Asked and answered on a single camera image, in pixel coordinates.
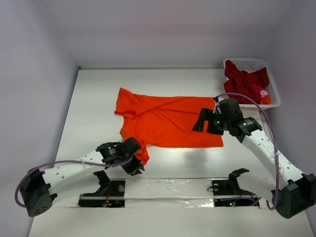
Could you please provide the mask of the orange t shirt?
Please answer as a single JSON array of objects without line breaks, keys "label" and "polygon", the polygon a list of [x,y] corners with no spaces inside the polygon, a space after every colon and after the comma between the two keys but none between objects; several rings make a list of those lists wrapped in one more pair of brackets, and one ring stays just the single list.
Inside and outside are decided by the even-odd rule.
[{"label": "orange t shirt", "polygon": [[123,140],[134,137],[141,145],[136,157],[146,164],[147,145],[162,148],[223,147],[220,135],[193,131],[202,108],[215,107],[212,97],[157,97],[134,94],[124,88],[118,93],[115,114],[123,117]]}]

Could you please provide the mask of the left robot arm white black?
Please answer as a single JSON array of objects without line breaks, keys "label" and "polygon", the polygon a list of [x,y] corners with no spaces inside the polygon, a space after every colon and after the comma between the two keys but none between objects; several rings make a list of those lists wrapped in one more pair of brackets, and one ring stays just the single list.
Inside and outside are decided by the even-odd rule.
[{"label": "left robot arm white black", "polygon": [[104,143],[80,159],[35,167],[17,189],[24,201],[23,206],[30,217],[36,217],[51,208],[53,201],[61,196],[59,190],[89,174],[97,177],[92,183],[95,192],[85,196],[108,198],[114,187],[105,170],[120,166],[129,175],[141,174],[144,166],[136,157],[140,150],[138,141],[130,137],[124,142]]}]

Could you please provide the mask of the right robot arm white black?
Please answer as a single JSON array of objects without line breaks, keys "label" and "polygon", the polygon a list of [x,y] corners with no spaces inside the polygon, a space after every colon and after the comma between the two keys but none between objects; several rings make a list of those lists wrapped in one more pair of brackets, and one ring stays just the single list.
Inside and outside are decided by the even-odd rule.
[{"label": "right robot arm white black", "polygon": [[229,134],[248,148],[269,172],[259,177],[246,168],[232,171],[224,185],[213,189],[216,196],[222,190],[232,195],[251,192],[267,203],[272,203],[282,217],[289,219],[316,203],[316,177],[305,174],[294,166],[269,139],[262,126],[252,117],[244,118],[236,99],[218,99],[211,110],[202,108],[193,131],[206,131],[213,135]]}]

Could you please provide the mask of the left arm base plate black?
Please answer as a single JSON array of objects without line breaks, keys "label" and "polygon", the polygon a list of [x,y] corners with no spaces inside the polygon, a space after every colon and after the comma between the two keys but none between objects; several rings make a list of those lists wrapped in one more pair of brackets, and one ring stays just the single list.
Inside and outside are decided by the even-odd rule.
[{"label": "left arm base plate black", "polygon": [[125,206],[125,180],[113,180],[94,193],[81,194],[78,206],[87,208],[121,208]]}]

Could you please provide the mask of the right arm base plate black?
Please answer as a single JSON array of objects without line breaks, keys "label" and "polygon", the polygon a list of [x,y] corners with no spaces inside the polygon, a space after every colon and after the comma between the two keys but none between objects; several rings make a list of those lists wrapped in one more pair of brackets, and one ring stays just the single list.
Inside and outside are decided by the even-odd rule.
[{"label": "right arm base plate black", "polygon": [[260,206],[258,196],[241,189],[235,179],[213,179],[207,190],[213,194],[215,207]]}]

